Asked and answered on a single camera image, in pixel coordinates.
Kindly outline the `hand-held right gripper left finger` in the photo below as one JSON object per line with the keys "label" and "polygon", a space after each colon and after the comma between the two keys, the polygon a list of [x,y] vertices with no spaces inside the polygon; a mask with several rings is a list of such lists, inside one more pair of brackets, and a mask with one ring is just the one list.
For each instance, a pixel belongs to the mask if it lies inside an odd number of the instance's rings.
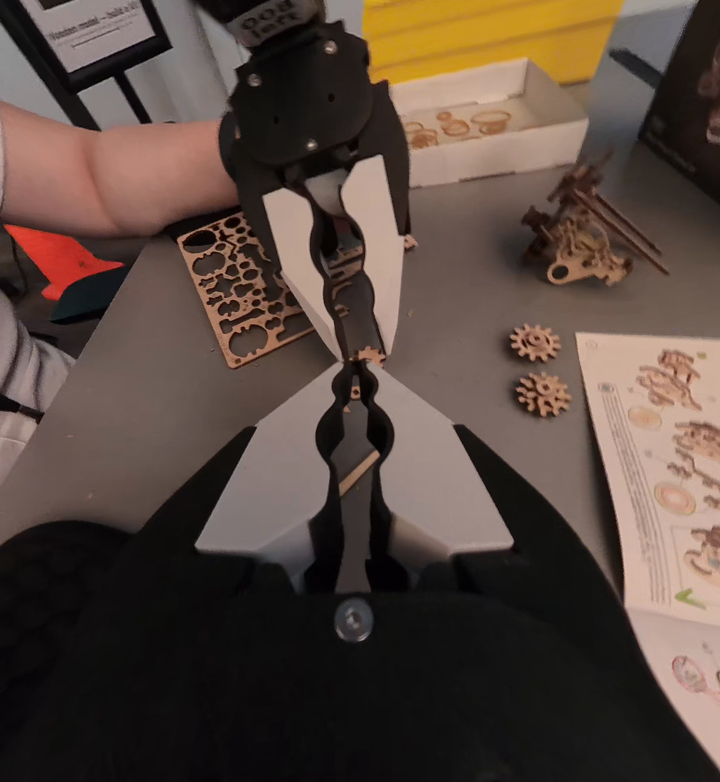
{"label": "hand-held right gripper left finger", "polygon": [[332,455],[353,377],[352,363],[338,363],[259,421],[198,552],[280,565],[297,591],[335,591],[344,530]]}

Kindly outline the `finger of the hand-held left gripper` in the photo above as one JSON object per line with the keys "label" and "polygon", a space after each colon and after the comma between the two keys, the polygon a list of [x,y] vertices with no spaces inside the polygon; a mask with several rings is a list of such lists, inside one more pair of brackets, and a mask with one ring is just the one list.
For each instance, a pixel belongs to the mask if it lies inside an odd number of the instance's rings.
{"label": "finger of the hand-held left gripper", "polygon": [[373,317],[389,355],[400,316],[404,236],[398,231],[384,158],[355,163],[339,190],[345,216],[359,230],[365,247],[363,269],[373,293]]}
{"label": "finger of the hand-held left gripper", "polygon": [[342,360],[334,311],[325,300],[328,285],[317,233],[321,226],[312,203],[290,189],[267,193],[263,203],[285,283],[326,347]]}

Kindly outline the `thin wooden stick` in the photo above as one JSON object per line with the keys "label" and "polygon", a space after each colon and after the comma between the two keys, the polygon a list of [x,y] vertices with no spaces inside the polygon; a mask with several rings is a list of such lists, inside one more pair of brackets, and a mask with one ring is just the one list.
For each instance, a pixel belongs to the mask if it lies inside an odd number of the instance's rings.
{"label": "thin wooden stick", "polygon": [[339,481],[339,496],[344,497],[357,482],[374,466],[379,459],[380,454],[377,450],[372,451],[363,461]]}

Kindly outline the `laser-cut wooden parts sheet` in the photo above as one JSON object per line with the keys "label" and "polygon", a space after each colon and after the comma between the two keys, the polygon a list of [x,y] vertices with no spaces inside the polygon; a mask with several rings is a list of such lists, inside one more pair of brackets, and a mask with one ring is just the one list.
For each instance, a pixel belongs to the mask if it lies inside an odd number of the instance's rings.
{"label": "laser-cut wooden parts sheet", "polygon": [[169,228],[231,369],[314,332],[243,213],[204,216]]}

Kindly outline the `partly built wooden model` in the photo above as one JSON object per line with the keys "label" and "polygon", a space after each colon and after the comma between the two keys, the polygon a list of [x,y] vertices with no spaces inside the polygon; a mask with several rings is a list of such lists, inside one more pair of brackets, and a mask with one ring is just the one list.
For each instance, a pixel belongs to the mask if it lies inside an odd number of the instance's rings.
{"label": "partly built wooden model", "polygon": [[600,193],[612,156],[608,149],[593,161],[577,161],[547,197],[555,210],[532,205],[522,216],[533,232],[523,256],[546,263],[552,285],[597,279],[611,287],[628,277],[636,259],[670,274],[658,245]]}

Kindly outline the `black model kit box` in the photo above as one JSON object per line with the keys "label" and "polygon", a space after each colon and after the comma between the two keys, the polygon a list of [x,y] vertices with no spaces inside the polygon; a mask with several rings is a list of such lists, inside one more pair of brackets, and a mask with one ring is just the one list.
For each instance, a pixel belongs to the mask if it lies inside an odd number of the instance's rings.
{"label": "black model kit box", "polygon": [[720,1],[696,4],[639,140],[720,204]]}

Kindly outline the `flat wooden gear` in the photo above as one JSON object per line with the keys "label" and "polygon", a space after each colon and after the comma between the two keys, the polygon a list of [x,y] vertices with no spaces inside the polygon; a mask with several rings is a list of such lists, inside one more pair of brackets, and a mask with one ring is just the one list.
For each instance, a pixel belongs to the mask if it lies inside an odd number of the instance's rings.
{"label": "flat wooden gear", "polygon": [[514,389],[518,402],[532,415],[558,417],[570,409],[569,386],[558,376],[532,372],[519,379]]}

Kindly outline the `bunch of tan rubber bands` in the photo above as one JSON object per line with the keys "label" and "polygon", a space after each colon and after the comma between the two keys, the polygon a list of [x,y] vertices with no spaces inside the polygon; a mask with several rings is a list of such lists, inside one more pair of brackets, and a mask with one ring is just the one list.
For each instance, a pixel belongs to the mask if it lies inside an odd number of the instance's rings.
{"label": "bunch of tan rubber bands", "polygon": [[506,132],[512,119],[511,112],[482,110],[468,116],[442,110],[400,116],[408,148],[419,151],[457,142],[490,138]]}

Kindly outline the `white cardboard tray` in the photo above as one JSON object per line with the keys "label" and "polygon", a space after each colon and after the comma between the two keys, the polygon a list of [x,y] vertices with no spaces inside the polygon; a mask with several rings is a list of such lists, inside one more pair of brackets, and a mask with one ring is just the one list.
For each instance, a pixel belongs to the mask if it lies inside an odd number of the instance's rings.
{"label": "white cardboard tray", "polygon": [[391,94],[399,116],[442,110],[512,114],[502,134],[410,150],[414,189],[574,163],[588,130],[583,107],[527,58],[397,83]]}

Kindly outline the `thick wooden gear with hub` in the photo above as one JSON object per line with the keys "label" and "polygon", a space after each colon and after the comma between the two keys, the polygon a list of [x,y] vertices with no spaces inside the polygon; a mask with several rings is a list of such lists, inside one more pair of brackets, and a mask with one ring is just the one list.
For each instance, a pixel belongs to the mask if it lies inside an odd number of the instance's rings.
{"label": "thick wooden gear with hub", "polygon": [[510,337],[511,349],[521,358],[531,362],[547,363],[558,357],[561,339],[550,327],[524,324],[516,327]]}

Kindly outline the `yellow stacked storage bins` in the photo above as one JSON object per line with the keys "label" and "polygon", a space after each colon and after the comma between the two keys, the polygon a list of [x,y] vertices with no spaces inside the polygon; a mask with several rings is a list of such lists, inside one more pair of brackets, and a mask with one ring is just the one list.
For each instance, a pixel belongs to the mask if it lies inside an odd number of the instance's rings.
{"label": "yellow stacked storage bins", "polygon": [[622,1],[369,1],[376,81],[402,83],[527,58],[558,83],[589,81]]}

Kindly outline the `black framed marker sign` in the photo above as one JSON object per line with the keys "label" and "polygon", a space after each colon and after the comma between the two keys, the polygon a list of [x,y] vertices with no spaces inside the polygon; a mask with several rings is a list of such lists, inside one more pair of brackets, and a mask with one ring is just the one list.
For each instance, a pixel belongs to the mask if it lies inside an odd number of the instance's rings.
{"label": "black framed marker sign", "polygon": [[152,122],[128,72],[172,49],[153,2],[0,1],[0,25],[72,124],[99,130],[81,93],[109,80]]}

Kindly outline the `open instruction booklet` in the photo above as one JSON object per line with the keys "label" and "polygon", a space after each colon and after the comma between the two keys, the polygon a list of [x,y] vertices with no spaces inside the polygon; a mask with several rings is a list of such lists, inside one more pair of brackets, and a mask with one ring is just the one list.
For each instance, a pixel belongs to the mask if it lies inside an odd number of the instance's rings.
{"label": "open instruction booklet", "polygon": [[720,339],[578,332],[576,343],[625,608],[720,770]]}

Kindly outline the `orange plastic object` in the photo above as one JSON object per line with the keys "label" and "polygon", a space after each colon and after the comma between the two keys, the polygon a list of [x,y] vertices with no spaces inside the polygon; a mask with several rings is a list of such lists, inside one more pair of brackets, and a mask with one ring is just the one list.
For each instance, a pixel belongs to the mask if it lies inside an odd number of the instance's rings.
{"label": "orange plastic object", "polygon": [[11,224],[4,229],[48,280],[42,296],[52,302],[77,281],[123,267],[97,258],[71,237]]}

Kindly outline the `black mesh wrist pad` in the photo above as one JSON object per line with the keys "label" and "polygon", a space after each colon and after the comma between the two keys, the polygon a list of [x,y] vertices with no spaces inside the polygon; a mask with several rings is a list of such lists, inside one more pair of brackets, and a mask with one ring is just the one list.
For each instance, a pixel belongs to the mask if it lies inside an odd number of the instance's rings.
{"label": "black mesh wrist pad", "polygon": [[95,523],[36,525],[0,546],[0,755],[20,732],[84,606],[131,534]]}

